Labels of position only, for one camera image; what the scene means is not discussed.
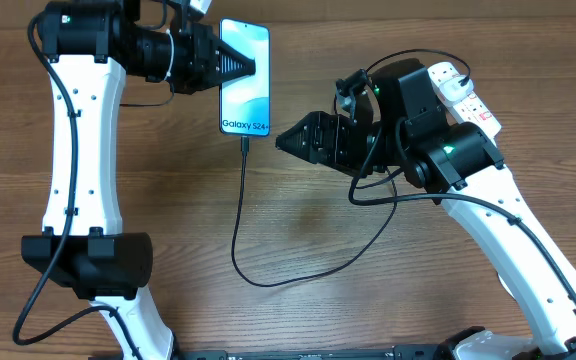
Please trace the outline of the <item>Galaxy S24+ smartphone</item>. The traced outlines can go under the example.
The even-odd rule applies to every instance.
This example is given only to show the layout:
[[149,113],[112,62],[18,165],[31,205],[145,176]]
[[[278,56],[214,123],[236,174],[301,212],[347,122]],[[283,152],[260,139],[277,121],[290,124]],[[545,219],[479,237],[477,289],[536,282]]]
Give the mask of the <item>Galaxy S24+ smartphone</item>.
[[220,86],[220,130],[224,134],[270,134],[270,32],[258,24],[222,19],[220,38],[255,63],[255,72]]

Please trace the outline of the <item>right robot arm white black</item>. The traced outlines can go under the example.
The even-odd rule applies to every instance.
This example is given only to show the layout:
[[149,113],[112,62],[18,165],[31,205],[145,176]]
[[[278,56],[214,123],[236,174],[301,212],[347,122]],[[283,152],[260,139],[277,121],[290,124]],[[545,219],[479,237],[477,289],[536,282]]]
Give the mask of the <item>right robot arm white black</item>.
[[353,180],[390,166],[414,199],[442,206],[478,244],[528,321],[528,338],[471,327],[438,359],[576,359],[576,269],[523,199],[494,137],[496,120],[449,63],[403,59],[336,83],[341,112],[314,111],[278,136],[293,156]]

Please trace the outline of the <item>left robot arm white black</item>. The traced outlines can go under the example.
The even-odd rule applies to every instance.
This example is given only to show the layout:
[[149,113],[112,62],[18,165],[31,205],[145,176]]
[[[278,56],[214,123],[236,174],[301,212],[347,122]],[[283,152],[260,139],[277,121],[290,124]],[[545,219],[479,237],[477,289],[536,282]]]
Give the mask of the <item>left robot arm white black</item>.
[[270,125],[270,34],[224,19],[203,23],[205,1],[170,1],[168,29],[139,24],[136,1],[52,1],[27,35],[54,101],[51,192],[41,231],[21,241],[43,282],[69,288],[101,314],[124,359],[178,359],[174,332],[149,289],[153,247],[128,233],[118,204],[117,131],[130,76],[173,94],[217,88],[219,127],[242,138]]

